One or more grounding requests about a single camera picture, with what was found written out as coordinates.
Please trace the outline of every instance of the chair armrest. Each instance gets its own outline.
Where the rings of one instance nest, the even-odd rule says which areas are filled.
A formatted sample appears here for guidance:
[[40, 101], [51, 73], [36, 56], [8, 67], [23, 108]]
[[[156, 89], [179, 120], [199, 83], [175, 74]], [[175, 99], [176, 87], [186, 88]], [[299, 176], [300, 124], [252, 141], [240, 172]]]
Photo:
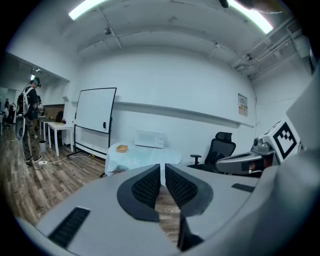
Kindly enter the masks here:
[[194, 159], [194, 164], [195, 165], [199, 164], [198, 158], [201, 158], [201, 155], [199, 155], [199, 154], [191, 154], [190, 157], [195, 158]]

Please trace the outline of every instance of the camouflage pants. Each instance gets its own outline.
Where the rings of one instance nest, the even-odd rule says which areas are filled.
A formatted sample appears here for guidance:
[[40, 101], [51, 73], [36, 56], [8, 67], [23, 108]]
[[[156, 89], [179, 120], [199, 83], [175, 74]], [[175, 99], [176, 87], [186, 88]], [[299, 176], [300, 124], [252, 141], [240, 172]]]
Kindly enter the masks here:
[[[39, 143], [35, 135], [36, 135], [36, 132], [35, 132], [34, 121], [25, 117], [25, 129], [24, 129], [22, 143], [23, 143], [24, 157], [26, 160], [30, 159], [31, 156], [33, 157], [33, 160], [38, 159]], [[30, 138], [31, 152], [28, 144], [28, 137]]]

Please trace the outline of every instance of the wooden floor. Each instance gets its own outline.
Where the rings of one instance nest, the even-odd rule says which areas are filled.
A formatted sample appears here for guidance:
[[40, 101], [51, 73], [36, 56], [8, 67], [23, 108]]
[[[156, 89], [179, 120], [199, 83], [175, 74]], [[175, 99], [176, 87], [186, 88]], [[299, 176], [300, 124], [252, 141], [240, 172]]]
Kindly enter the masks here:
[[[6, 128], [0, 136], [0, 182], [13, 214], [35, 225], [52, 207], [63, 201], [83, 185], [99, 179], [105, 171], [105, 162], [85, 154], [47, 164], [35, 170], [25, 164], [22, 144], [16, 139], [13, 128]], [[59, 147], [57, 157], [54, 143], [47, 146], [42, 159], [48, 162], [61, 160], [70, 153], [70, 148]], [[176, 243], [179, 234], [180, 210], [161, 186], [155, 209], [160, 215], [160, 226], [169, 239]]]

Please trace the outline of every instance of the shoe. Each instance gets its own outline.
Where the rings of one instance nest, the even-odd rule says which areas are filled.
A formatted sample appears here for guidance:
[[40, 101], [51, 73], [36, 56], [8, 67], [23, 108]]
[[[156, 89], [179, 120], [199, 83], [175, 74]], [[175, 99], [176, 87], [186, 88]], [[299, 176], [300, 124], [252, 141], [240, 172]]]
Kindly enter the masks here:
[[33, 162], [34, 162], [34, 163], [37, 163], [37, 162], [39, 162], [41, 159], [42, 159], [42, 156], [40, 155], [40, 156], [38, 156], [38, 158], [37, 158], [36, 160], [33, 160]]

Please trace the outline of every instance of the chair headrest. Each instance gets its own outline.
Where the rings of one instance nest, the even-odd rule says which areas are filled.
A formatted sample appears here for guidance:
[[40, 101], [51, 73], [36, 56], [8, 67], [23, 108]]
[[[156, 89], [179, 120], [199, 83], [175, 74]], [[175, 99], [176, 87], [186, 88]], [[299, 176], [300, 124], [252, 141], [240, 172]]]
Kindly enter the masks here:
[[215, 135], [215, 138], [216, 138], [216, 139], [220, 139], [220, 140], [224, 140], [224, 141], [231, 142], [231, 136], [232, 136], [232, 133], [230, 133], [230, 132], [220, 131], [220, 132], [218, 132], [218, 133]]

